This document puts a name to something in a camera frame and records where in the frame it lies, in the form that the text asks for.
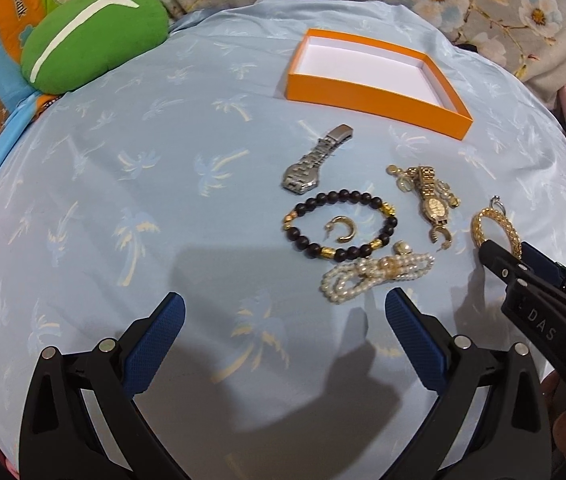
gold chain bracelet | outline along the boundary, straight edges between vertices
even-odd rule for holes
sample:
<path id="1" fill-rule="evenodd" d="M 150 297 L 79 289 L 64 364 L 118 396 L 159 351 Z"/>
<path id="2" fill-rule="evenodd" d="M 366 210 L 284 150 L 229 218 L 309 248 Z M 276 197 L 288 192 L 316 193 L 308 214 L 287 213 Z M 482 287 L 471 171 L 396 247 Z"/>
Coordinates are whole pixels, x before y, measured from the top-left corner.
<path id="1" fill-rule="evenodd" d="M 511 245 L 511 253 L 516 258 L 520 259 L 521 239 L 519 238 L 516 229 L 514 229 L 512 222 L 510 222 L 506 217 L 505 207 L 500 202 L 500 198 L 498 196 L 493 196 L 490 200 L 490 206 L 485 209 L 481 209 L 472 218 L 472 239 L 474 240 L 474 244 L 476 244 L 477 247 L 480 247 L 485 241 L 485 234 L 483 233 L 482 226 L 480 225 L 480 220 L 484 216 L 491 218 L 503 229 L 503 231 L 505 231 L 509 244 Z"/>

orange box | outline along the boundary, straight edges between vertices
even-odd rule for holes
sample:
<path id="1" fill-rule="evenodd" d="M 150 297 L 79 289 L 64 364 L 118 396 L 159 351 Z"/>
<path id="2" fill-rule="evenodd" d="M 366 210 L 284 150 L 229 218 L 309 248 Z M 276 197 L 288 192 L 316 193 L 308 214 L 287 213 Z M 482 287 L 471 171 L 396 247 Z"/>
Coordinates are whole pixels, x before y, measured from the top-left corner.
<path id="1" fill-rule="evenodd" d="M 416 124 L 462 140 L 472 116 L 427 54 L 311 28 L 294 54 L 285 96 Z"/>

pearl necklace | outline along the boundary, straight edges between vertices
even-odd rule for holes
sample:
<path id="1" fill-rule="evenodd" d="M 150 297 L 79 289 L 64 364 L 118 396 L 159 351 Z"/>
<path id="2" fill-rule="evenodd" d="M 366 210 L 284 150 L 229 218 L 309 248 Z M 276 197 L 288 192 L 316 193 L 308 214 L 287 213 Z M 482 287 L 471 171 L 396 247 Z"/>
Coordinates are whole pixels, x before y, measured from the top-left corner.
<path id="1" fill-rule="evenodd" d="M 360 258 L 338 264 L 323 275 L 320 290 L 332 303 L 341 304 L 387 280 L 407 281 L 424 276 L 434 265 L 430 254 L 398 254 L 380 259 Z M 349 288 L 347 282 L 360 278 Z"/>

gold watch face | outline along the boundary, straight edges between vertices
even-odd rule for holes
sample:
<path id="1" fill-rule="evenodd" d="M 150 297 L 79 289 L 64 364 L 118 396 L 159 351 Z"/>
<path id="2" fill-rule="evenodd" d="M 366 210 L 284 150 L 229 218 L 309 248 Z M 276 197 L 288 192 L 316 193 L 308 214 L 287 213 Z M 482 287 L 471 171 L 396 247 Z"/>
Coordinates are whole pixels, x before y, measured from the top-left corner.
<path id="1" fill-rule="evenodd" d="M 425 214 L 432 220 L 443 219 L 447 216 L 445 204 L 437 198 L 428 198 L 425 200 L 425 202 L 423 202 L 423 209 L 425 210 Z"/>

black bead bracelet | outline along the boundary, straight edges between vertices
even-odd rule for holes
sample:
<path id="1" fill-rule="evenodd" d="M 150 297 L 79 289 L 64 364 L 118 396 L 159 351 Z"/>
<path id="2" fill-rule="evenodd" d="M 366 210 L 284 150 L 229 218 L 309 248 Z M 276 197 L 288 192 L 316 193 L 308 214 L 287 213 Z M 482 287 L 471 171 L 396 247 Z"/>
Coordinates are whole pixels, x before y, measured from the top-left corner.
<path id="1" fill-rule="evenodd" d="M 298 227 L 294 227 L 292 222 L 299 216 L 304 216 L 309 211 L 314 211 L 317 207 L 336 202 L 349 202 L 352 204 L 368 205 L 372 209 L 378 209 L 384 216 L 385 222 L 378 236 L 368 244 L 360 247 L 351 246 L 347 249 L 334 249 L 332 247 L 321 247 L 317 243 L 310 242 L 307 236 L 301 235 Z M 330 191 L 329 193 L 319 193 L 314 198 L 308 198 L 305 202 L 296 204 L 296 207 L 283 218 L 283 229 L 287 239 L 294 242 L 296 247 L 304 251 L 310 258 L 325 258 L 335 262 L 345 260 L 355 260 L 357 258 L 367 258 L 372 252 L 380 247 L 385 247 L 390 242 L 390 236 L 394 234 L 394 229 L 398 225 L 394 207 L 387 202 L 383 202 L 380 197 L 372 197 L 369 193 L 359 191 Z"/>

